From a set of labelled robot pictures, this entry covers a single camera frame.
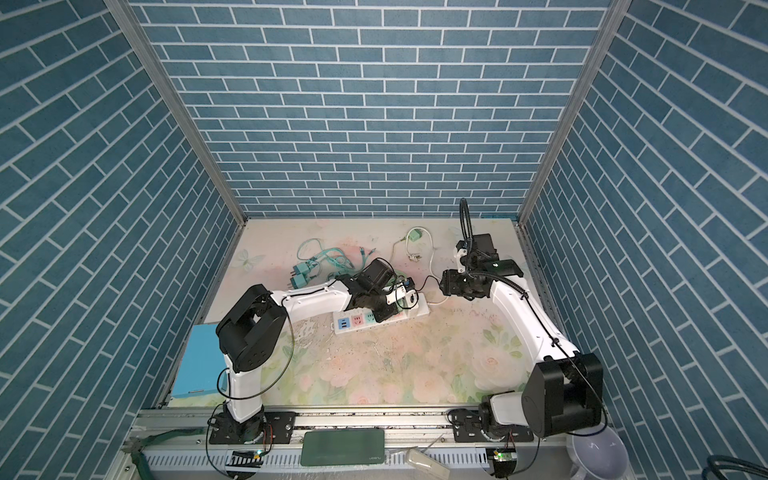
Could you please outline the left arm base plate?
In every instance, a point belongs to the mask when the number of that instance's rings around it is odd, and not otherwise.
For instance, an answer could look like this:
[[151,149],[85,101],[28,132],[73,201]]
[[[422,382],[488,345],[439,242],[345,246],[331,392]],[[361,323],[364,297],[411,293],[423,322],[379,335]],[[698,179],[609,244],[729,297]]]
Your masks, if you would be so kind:
[[228,409],[216,413],[207,422],[209,442],[214,445],[288,444],[291,440],[296,413],[289,411],[260,411],[244,421],[237,421]]

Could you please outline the white power strip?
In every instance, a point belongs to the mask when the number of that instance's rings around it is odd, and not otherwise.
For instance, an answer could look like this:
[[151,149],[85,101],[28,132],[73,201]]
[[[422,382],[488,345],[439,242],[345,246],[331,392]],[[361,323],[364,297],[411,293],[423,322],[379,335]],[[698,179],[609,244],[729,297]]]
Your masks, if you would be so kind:
[[[387,301],[392,303],[391,293],[387,295]],[[358,332],[374,327],[388,326],[397,322],[410,320],[419,316],[427,315],[430,312],[429,306],[425,300],[422,300],[419,294],[418,306],[411,310],[400,310],[388,320],[377,323],[374,320],[373,313],[368,309],[354,309],[350,311],[335,312],[333,314],[332,327],[335,334],[345,334]]]

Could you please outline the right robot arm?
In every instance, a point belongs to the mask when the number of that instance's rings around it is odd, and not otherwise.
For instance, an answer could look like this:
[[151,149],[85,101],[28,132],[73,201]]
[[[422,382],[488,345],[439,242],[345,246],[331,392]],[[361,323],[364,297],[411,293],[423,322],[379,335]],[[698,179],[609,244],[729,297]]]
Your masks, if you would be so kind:
[[442,274],[441,292],[466,300],[490,299],[533,362],[522,391],[492,394],[482,401],[489,426],[526,426],[539,438],[602,431],[607,414],[597,356],[581,352],[558,329],[534,298],[522,269],[499,257],[489,234],[458,241],[454,258],[456,267]]

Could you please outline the green charger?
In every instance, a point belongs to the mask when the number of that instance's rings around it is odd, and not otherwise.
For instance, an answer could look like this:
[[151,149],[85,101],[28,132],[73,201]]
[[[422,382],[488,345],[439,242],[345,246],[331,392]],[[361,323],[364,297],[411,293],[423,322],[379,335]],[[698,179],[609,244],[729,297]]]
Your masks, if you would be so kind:
[[408,242],[416,242],[423,236],[421,229],[412,229],[408,232],[406,240]]

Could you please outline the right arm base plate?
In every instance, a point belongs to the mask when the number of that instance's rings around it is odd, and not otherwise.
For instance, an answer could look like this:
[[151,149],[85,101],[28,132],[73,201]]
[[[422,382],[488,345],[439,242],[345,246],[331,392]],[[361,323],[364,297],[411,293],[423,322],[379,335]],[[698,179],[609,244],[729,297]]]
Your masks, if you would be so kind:
[[487,441],[512,444],[534,440],[534,435],[527,426],[500,424],[486,409],[456,408],[446,413],[446,419],[452,428],[456,443]]

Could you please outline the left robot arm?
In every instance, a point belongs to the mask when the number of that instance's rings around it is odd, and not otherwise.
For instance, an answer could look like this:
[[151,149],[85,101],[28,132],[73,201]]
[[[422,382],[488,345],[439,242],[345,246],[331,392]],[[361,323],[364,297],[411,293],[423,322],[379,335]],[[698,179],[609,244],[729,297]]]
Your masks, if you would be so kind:
[[262,395],[279,380],[263,387],[261,367],[274,353],[284,328],[290,334],[289,356],[295,355],[296,321],[363,308],[381,323],[418,302],[413,280],[398,275],[382,258],[356,274],[316,286],[288,291],[270,291],[262,284],[249,287],[216,326],[225,360],[216,388],[225,399],[225,411],[239,424],[263,413]]

